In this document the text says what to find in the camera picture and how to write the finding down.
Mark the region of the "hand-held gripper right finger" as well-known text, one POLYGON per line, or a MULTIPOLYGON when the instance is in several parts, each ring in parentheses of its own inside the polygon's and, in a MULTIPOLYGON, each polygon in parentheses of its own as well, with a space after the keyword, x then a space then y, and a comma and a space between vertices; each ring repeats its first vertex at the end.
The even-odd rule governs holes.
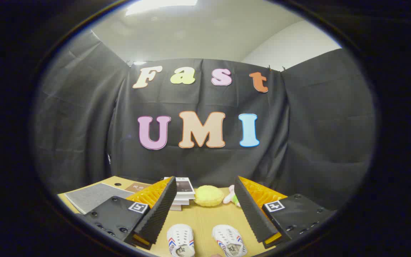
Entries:
POLYGON ((336 214, 302 194, 286 196, 240 176, 234 192, 256 240, 265 248, 298 240, 336 214))

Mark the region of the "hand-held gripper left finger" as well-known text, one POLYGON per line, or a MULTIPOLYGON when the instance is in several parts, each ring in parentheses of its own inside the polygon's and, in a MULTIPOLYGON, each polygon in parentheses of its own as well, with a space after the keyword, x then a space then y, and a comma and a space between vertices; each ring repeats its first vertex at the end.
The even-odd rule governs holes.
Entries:
POLYGON ((128 197, 109 197, 85 214, 83 221, 112 238, 150 250, 176 194, 176 177, 168 177, 128 197))

